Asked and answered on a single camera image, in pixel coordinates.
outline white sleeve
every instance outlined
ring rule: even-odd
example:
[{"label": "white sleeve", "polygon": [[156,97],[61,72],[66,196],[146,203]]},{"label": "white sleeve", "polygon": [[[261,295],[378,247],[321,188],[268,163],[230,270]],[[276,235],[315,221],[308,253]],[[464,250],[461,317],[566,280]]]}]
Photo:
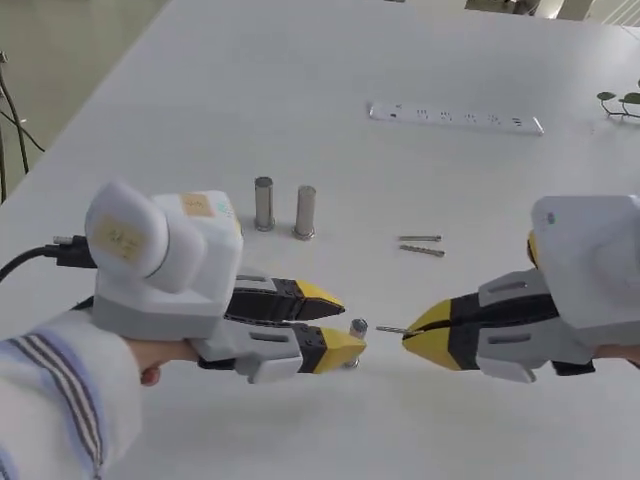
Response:
[{"label": "white sleeve", "polygon": [[66,312],[0,342],[0,479],[99,479],[140,431],[127,344]]}]

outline power strip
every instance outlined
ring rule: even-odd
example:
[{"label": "power strip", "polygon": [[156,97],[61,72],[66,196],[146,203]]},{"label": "power strip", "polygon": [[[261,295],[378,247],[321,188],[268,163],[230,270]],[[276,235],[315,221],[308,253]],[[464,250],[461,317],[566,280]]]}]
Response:
[{"label": "power strip", "polygon": [[544,134],[544,129],[536,117],[453,111],[413,103],[374,102],[370,104],[369,117],[388,122],[475,127],[503,133]]}]

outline metal peg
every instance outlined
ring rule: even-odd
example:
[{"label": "metal peg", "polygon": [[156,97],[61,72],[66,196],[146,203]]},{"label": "metal peg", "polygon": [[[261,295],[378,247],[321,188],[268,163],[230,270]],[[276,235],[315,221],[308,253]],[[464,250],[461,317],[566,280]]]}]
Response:
[{"label": "metal peg", "polygon": [[313,226],[313,216],[316,209],[316,189],[309,185],[298,188],[298,209],[293,236],[298,240],[310,240],[316,230]]},{"label": "metal peg", "polygon": [[406,250],[407,252],[426,253],[433,255],[434,257],[442,258],[445,255],[444,250],[434,250],[432,248],[414,247],[412,245],[400,245],[400,250]]},{"label": "metal peg", "polygon": [[[351,321],[351,327],[349,328],[349,335],[352,337],[359,338],[360,340],[364,340],[365,335],[367,334],[367,329],[369,325],[363,318],[356,318]],[[356,368],[360,363],[360,359],[358,357],[354,358],[350,362],[345,363],[342,367],[346,369]]]},{"label": "metal peg", "polygon": [[441,242],[442,235],[402,235],[398,237],[400,242]]},{"label": "metal peg", "polygon": [[400,333],[402,335],[417,335],[422,332],[414,332],[413,330],[407,330],[406,328],[395,328],[395,327],[384,327],[378,326],[376,330],[379,332],[388,332],[388,333]]},{"label": "metal peg", "polygon": [[258,177],[254,183],[256,188],[254,225],[259,232],[268,232],[276,223],[273,218],[273,180],[270,177]]}]

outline human hand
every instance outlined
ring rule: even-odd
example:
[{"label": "human hand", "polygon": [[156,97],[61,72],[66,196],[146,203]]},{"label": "human hand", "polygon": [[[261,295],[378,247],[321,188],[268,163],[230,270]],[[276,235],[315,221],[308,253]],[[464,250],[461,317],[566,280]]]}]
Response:
[{"label": "human hand", "polygon": [[621,358],[640,364],[640,346],[604,345],[596,350],[596,358]]},{"label": "human hand", "polygon": [[160,381],[160,367],[172,360],[198,361],[198,354],[187,341],[150,342],[125,338],[140,368],[140,383],[151,387]]}]

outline floor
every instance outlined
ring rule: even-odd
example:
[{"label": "floor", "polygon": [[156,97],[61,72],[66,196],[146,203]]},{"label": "floor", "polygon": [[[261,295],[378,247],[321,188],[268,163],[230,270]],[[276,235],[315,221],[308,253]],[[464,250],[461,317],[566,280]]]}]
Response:
[{"label": "floor", "polygon": [[[0,0],[2,71],[23,126],[45,149],[166,1]],[[0,109],[9,113],[4,99]],[[15,128],[3,117],[0,128],[10,193],[22,160]],[[33,165],[40,152],[26,142]]]}]

